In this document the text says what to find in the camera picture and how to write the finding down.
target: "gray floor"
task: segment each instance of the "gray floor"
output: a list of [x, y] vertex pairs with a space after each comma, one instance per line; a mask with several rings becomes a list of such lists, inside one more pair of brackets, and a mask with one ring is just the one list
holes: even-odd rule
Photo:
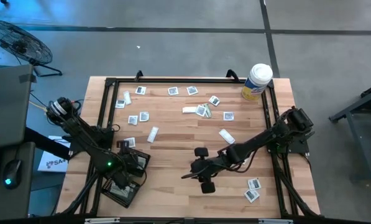
[[[371, 30], [371, 0], [266, 0], [272, 29]], [[263, 28], [258, 0], [12, 0], [0, 19], [16, 24], [102, 27]], [[255, 63], [270, 64], [265, 34], [32, 31], [53, 52], [62, 77], [33, 86], [44, 102], [59, 96], [82, 99], [92, 75], [245, 77]], [[371, 36], [274, 35], [281, 77], [291, 79], [296, 104], [314, 122], [309, 140], [314, 184], [323, 215], [371, 221], [371, 182], [349, 177], [363, 162], [345, 121], [327, 117], [371, 86]], [[0, 64], [17, 65], [0, 49]], [[44, 135], [63, 134], [29, 108], [28, 126]], [[35, 157], [40, 160], [41, 152]], [[29, 213], [49, 215], [61, 174], [34, 172]]]

